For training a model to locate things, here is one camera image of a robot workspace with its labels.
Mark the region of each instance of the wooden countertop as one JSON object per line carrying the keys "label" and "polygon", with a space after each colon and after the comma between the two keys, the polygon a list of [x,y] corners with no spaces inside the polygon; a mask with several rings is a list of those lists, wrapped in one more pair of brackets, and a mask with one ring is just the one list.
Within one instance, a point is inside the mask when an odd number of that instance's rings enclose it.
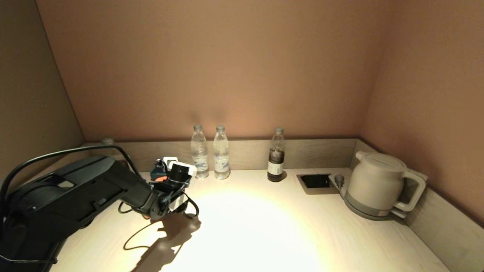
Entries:
{"label": "wooden countertop", "polygon": [[449,271],[398,218],[361,218],[339,195],[306,195],[296,178],[341,173],[349,181],[349,168],[286,172],[279,183],[268,181],[265,170],[193,179],[187,193],[200,207],[198,220],[156,222],[127,244],[144,247],[129,251],[125,242],[150,222],[119,214],[114,204],[67,240],[51,271]]}

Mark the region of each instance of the kettle lid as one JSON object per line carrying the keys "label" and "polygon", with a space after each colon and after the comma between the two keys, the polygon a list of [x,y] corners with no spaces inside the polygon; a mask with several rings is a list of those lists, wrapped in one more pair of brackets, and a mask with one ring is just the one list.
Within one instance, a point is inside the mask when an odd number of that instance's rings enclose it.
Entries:
{"label": "kettle lid", "polygon": [[407,166],[397,158],[382,153],[367,153],[363,157],[370,164],[388,171],[405,171]]}

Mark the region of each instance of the black robotic arm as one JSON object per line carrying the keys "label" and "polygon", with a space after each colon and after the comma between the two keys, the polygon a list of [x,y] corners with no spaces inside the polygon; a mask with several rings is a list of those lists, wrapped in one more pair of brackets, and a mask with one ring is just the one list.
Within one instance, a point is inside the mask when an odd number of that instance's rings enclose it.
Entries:
{"label": "black robotic arm", "polygon": [[[111,157],[88,157],[24,184],[6,197],[11,180],[26,166],[99,148],[119,150],[133,171]],[[188,172],[187,167],[174,165],[166,182],[152,182],[152,186],[124,150],[113,145],[66,150],[23,163],[7,177],[0,191],[0,271],[47,272],[57,262],[65,240],[119,199],[153,220],[183,212],[187,202],[174,211],[169,206],[184,194],[191,178]]]}

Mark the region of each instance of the white kettle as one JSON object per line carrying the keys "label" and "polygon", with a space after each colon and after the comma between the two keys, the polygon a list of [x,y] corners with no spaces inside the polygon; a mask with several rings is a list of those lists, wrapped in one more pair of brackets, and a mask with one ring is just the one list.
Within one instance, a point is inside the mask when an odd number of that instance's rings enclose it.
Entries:
{"label": "white kettle", "polygon": [[[405,218],[413,210],[425,189],[427,176],[410,170],[397,158],[359,151],[355,167],[345,193],[345,203],[356,214],[372,220],[383,220],[390,213]],[[404,178],[418,184],[409,203],[398,201]]]}

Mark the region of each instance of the plastic bottle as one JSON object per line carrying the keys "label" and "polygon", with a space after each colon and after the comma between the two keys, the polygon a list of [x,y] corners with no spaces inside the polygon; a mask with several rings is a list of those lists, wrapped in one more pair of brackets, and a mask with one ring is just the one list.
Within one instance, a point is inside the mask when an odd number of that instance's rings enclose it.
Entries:
{"label": "plastic bottle", "polygon": [[207,155],[207,140],[202,131],[202,125],[193,126],[192,135],[192,158],[193,165],[197,168],[197,179],[204,179],[209,175],[209,159]]}
{"label": "plastic bottle", "polygon": [[228,178],[230,166],[228,164],[228,139],[225,127],[217,126],[217,134],[213,140],[213,160],[215,162],[215,177],[219,180]]}
{"label": "plastic bottle", "polygon": [[283,178],[284,165],[284,136],[282,133],[284,128],[276,127],[274,136],[271,141],[271,148],[269,149],[269,165],[267,167],[267,178],[273,182],[279,182]]}

